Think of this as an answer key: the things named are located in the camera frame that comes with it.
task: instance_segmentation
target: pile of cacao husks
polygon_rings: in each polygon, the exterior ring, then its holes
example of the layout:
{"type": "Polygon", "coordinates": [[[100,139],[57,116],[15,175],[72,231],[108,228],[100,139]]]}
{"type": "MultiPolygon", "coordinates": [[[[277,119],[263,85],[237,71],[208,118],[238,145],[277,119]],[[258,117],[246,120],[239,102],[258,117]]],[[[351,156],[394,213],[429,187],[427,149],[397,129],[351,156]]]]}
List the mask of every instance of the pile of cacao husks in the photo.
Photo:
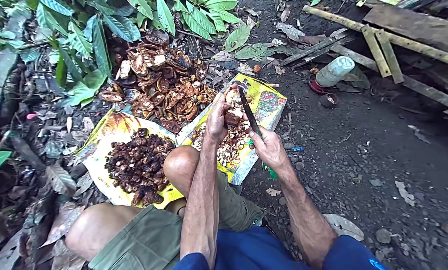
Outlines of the pile of cacao husks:
{"type": "Polygon", "coordinates": [[[148,135],[146,128],[140,128],[131,136],[128,143],[112,143],[105,168],[114,186],[127,193],[135,193],[132,205],[143,206],[161,203],[162,196],[157,191],[164,190],[169,182],[164,176],[164,160],[175,148],[169,138],[148,135]]]}
{"type": "Polygon", "coordinates": [[[105,101],[127,102],[135,116],[159,120],[178,133],[191,122],[217,92],[203,83],[208,66],[191,59],[155,35],[147,35],[118,58],[115,83],[100,93],[105,101]]]}

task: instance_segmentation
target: wooden stick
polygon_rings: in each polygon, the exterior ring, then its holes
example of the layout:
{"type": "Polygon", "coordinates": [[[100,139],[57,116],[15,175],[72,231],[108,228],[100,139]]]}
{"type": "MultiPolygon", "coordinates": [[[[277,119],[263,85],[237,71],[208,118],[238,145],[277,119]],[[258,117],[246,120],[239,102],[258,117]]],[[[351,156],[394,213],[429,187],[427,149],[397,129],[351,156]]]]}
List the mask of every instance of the wooden stick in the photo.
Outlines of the wooden stick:
{"type": "MultiPolygon", "coordinates": [[[[376,62],[368,57],[365,57],[362,54],[354,52],[351,49],[348,49],[339,44],[332,45],[332,47],[330,49],[334,52],[337,52],[341,55],[351,58],[356,63],[359,63],[367,68],[370,68],[376,72],[379,72],[376,62]]],[[[406,76],[404,74],[402,76],[404,77],[404,82],[402,83],[402,85],[404,85],[405,87],[407,87],[409,89],[416,91],[417,93],[425,95],[426,97],[431,98],[431,99],[448,107],[448,94],[441,92],[435,88],[432,88],[428,85],[425,85],[424,83],[421,83],[421,82],[419,82],[409,76],[406,76]]]]}
{"type": "Polygon", "coordinates": [[[404,77],[402,75],[399,62],[397,62],[394,49],[392,49],[392,45],[390,45],[387,33],[383,29],[380,29],[379,31],[376,32],[376,38],[377,40],[379,40],[380,46],[382,47],[382,51],[384,52],[384,56],[386,57],[387,64],[389,64],[390,72],[392,73],[394,83],[395,84],[402,83],[404,81],[404,77]]]}
{"type": "MultiPolygon", "coordinates": [[[[356,22],[353,20],[349,20],[346,17],[343,16],[339,16],[339,15],[335,15],[320,9],[316,9],[313,7],[309,7],[309,6],[304,6],[304,8],[302,9],[305,12],[308,12],[310,14],[314,14],[317,15],[319,17],[322,17],[324,19],[328,19],[330,21],[339,23],[347,28],[351,28],[355,31],[361,31],[361,28],[364,26],[364,24],[360,23],[360,22],[356,22]]],[[[436,49],[434,47],[422,44],[420,42],[396,35],[396,34],[391,34],[388,33],[388,37],[389,37],[389,41],[392,42],[395,45],[399,45],[401,47],[404,48],[408,48],[410,50],[413,50],[414,52],[419,52],[422,54],[425,54],[429,57],[441,60],[444,63],[448,64],[448,52],[445,52],[443,50],[439,50],[436,49]]]]}
{"type": "Polygon", "coordinates": [[[369,25],[365,25],[361,28],[362,34],[364,35],[364,39],[369,45],[369,49],[371,50],[372,56],[377,63],[377,67],[379,68],[380,75],[385,78],[387,76],[391,76],[389,66],[387,65],[386,59],[380,50],[379,44],[376,40],[376,35],[374,31],[371,29],[369,25]]]}

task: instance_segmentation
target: dark soil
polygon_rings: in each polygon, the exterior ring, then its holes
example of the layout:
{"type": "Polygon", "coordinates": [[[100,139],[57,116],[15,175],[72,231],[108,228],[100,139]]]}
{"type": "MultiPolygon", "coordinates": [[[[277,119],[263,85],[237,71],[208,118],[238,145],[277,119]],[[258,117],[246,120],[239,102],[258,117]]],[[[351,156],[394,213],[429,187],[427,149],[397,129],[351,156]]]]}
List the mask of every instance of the dark soil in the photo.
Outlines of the dark soil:
{"type": "MultiPolygon", "coordinates": [[[[299,19],[308,36],[340,28],[302,12],[307,1],[290,4],[286,23],[295,26],[299,19]]],[[[339,0],[323,0],[318,7],[328,6],[335,12],[340,4],[339,0]]],[[[260,0],[248,5],[262,11],[260,27],[252,32],[257,37],[251,34],[249,43],[282,39],[281,33],[272,34],[280,21],[274,2],[260,0]]],[[[340,15],[360,20],[365,13],[350,2],[344,4],[340,15]]],[[[404,94],[399,102],[382,102],[388,99],[369,92],[338,92],[339,106],[327,109],[307,86],[308,69],[295,72],[287,67],[280,76],[272,67],[258,76],[279,83],[277,90],[288,98],[276,132],[283,142],[305,147],[304,152],[288,154],[293,164],[304,165],[296,172],[309,198],[322,213],[342,215],[360,227],[365,233],[363,243],[373,253],[386,254],[383,263],[389,269],[448,269],[448,234],[440,228],[440,223],[448,223],[448,134],[444,131],[448,122],[432,122],[432,117],[399,109],[399,103],[434,105],[406,88],[401,89],[404,94]],[[431,131],[426,135],[431,144],[414,136],[407,125],[431,131]],[[372,186],[370,180],[374,179],[384,184],[372,186]],[[407,191],[417,198],[415,206],[404,201],[394,181],[406,184],[407,191]],[[375,233],[381,228],[394,235],[390,244],[376,240],[375,233]]],[[[373,85],[373,90],[379,91],[380,86],[373,85]]],[[[269,179],[258,161],[243,186],[244,196],[264,208],[278,237],[302,259],[289,230],[287,207],[278,202],[282,194],[272,197],[265,192],[269,187],[279,190],[279,182],[269,179]]]]}

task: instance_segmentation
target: plastic bottle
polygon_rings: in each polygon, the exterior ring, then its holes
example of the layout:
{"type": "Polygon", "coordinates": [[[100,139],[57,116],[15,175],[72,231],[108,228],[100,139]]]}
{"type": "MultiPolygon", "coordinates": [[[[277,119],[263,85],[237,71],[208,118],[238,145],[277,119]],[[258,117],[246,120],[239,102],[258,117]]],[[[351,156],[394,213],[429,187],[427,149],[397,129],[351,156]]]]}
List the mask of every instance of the plastic bottle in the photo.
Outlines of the plastic bottle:
{"type": "Polygon", "coordinates": [[[320,87],[331,87],[336,85],[342,77],[349,73],[355,66],[354,61],[347,56],[339,56],[330,62],[316,75],[316,83],[320,87]]]}

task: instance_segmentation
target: knee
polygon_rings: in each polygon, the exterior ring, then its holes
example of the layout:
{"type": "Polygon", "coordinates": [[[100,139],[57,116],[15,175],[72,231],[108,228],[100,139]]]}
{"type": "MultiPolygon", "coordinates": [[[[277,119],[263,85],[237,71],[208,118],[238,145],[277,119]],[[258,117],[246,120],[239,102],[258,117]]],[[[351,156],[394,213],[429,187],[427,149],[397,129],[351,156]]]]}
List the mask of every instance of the knee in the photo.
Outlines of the knee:
{"type": "Polygon", "coordinates": [[[192,173],[199,162],[199,151],[190,145],[182,145],[172,150],[164,161],[164,175],[173,178],[174,175],[192,173]]]}

